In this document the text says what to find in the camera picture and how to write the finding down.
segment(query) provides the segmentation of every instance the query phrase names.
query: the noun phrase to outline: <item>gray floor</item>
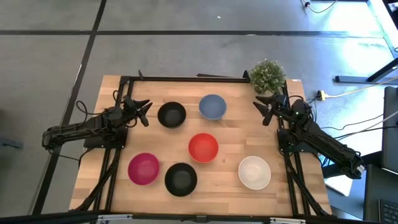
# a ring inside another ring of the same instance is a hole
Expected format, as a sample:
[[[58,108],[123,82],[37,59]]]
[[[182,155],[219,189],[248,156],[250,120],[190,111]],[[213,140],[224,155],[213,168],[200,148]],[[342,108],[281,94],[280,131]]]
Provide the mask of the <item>gray floor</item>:
[[[91,29],[99,4],[94,0],[3,0],[0,29]],[[319,9],[327,5],[312,4]],[[338,2],[324,14],[312,14],[302,9],[299,0],[115,0],[108,1],[99,28],[380,31],[366,3]],[[0,217],[29,213],[48,156],[40,145],[41,134],[60,122],[87,40],[87,36],[0,36],[0,136],[25,144],[22,150],[0,148]],[[148,76],[210,73],[240,77],[264,58],[278,60],[288,78],[302,79],[307,98],[317,90],[335,95],[362,87],[336,84],[333,77],[370,75],[393,59],[384,39],[97,36],[78,99],[92,110],[103,75],[136,75],[141,69]],[[381,114],[383,88],[317,103],[318,123],[342,127]],[[74,111],[71,122],[82,118]],[[381,132],[353,136],[346,143],[363,154],[378,151]],[[67,143],[62,154],[78,157],[81,150],[81,142]],[[76,173],[75,161],[59,160],[44,212],[68,209]]]

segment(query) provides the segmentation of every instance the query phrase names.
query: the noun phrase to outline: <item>wooden table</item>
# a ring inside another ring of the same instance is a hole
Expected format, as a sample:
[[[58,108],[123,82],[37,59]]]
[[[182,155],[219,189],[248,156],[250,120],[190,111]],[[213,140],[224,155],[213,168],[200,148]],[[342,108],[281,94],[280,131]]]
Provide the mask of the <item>wooden table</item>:
[[[119,81],[120,76],[104,76],[95,112],[114,105],[112,92],[117,90]],[[304,97],[300,80],[287,80],[287,88],[289,95]],[[202,118],[198,110],[201,98],[210,93],[221,95],[228,105],[226,114],[219,121]],[[278,153],[277,119],[274,117],[267,127],[262,125],[262,116],[252,104],[255,95],[248,83],[134,82],[132,97],[135,100],[150,99],[153,105],[147,114],[149,127],[145,128],[139,122],[129,130],[126,147],[121,153],[111,211],[291,216],[284,159]],[[187,111],[185,122],[177,129],[167,129],[157,120],[160,106],[169,101],[181,103]],[[188,153],[191,137],[204,132],[214,135],[220,145],[216,159],[209,164],[193,161]],[[160,175],[147,186],[133,184],[127,174],[130,160],[141,152],[153,153],[160,161]],[[97,184],[103,155],[104,149],[94,149],[84,156],[70,208],[79,206]],[[271,168],[271,181],[262,190],[250,190],[239,180],[238,166],[247,156],[259,156]],[[301,153],[301,160],[309,191],[323,209],[331,213],[318,159],[312,154]],[[171,195],[164,185],[167,169],[177,162],[190,164],[198,175],[196,189],[186,197]],[[104,207],[106,188],[101,208]],[[302,213],[297,186],[295,192]]]

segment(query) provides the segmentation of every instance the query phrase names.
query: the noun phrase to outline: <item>white cord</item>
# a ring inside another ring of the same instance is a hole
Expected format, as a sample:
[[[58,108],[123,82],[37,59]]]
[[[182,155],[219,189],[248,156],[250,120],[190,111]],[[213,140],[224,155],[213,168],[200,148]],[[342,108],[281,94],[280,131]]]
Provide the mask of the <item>white cord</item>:
[[[311,7],[311,5],[309,5],[309,4],[308,4],[308,6],[305,6],[305,4],[306,4],[307,2],[304,1],[304,0],[301,0],[303,6],[304,6],[304,7],[308,7],[308,8],[309,8],[312,12],[314,12],[314,13],[323,13],[323,12],[325,12],[326,10],[330,9],[334,4],[336,4],[337,1],[338,1],[338,0],[335,0],[332,4],[330,4],[329,7],[327,7],[326,9],[324,9],[324,10],[318,12],[318,11],[313,10],[313,8]]]
[[[365,89],[367,89],[367,88],[371,88],[371,87],[375,87],[375,86],[378,86],[378,85],[385,84],[385,83],[387,83],[387,82],[391,82],[391,81],[393,81],[393,80],[396,80],[397,78],[398,78],[398,77],[394,77],[394,78],[391,78],[391,79],[389,79],[389,80],[387,80],[387,81],[385,81],[385,82],[382,82],[382,83],[378,83],[378,84],[371,85],[371,86],[367,86],[367,87],[360,88],[360,89],[357,89],[357,90],[349,91],[349,92],[342,93],[342,94],[339,94],[339,95],[334,95],[334,96],[332,96],[332,95],[327,95],[327,94],[325,93],[325,98],[336,98],[336,97],[340,97],[340,96],[345,96],[345,95],[348,95],[348,94],[356,93],[356,92],[358,92],[358,91],[362,91],[362,90],[365,90]]]
[[[375,127],[376,125],[378,125],[378,124],[380,124],[380,123],[383,123],[383,122],[387,121],[388,119],[392,118],[392,117],[393,117],[394,115],[396,115],[396,114],[398,114],[398,111],[396,111],[396,112],[393,113],[392,115],[386,117],[384,120],[382,120],[382,121],[380,121],[380,122],[378,122],[378,123],[376,123],[376,124],[374,124],[374,125],[372,125],[372,126],[370,126],[370,127],[368,127],[368,128],[365,128],[365,129],[362,130],[362,131],[357,131],[357,132],[355,132],[355,133],[352,133],[352,134],[349,134],[349,135],[347,135],[347,136],[344,136],[344,137],[340,138],[339,141],[342,140],[342,139],[344,139],[344,138],[347,138],[347,137],[349,137],[349,136],[352,136],[352,135],[354,135],[354,134],[358,134],[358,133],[364,132],[364,131],[366,131],[366,130],[368,130],[368,129],[371,129],[371,128]]]

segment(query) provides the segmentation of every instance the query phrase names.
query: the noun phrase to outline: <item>green plant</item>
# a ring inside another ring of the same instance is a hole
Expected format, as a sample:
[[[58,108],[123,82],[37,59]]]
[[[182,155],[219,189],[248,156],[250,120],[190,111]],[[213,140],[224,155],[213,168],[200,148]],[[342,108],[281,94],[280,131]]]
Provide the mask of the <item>green plant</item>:
[[[277,61],[265,59],[250,71],[250,81],[257,93],[278,92],[285,83],[284,68]]]

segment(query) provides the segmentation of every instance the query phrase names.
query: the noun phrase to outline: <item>pink bowl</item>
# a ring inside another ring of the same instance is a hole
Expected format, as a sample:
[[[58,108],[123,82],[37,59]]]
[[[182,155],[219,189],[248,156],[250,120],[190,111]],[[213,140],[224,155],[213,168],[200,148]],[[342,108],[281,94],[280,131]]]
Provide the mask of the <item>pink bowl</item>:
[[[159,174],[159,161],[151,153],[138,154],[130,161],[128,173],[133,183],[150,184]]]

